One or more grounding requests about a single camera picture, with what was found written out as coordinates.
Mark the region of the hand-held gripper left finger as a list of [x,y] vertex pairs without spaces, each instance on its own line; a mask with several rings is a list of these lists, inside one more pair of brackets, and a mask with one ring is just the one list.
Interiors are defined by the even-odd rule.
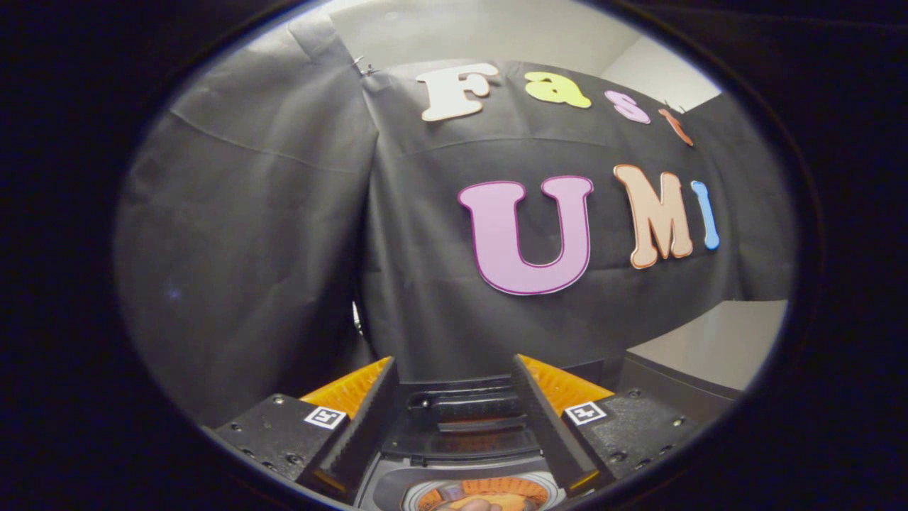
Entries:
[[388,430],[398,386],[396,360],[384,357],[305,397],[266,397],[213,434],[295,484],[351,501]]

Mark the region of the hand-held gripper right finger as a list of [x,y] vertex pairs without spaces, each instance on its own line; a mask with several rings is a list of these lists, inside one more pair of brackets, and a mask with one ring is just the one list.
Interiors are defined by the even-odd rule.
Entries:
[[517,353],[510,380],[549,472],[568,497],[612,485],[681,449],[699,423],[648,392],[613,392]]

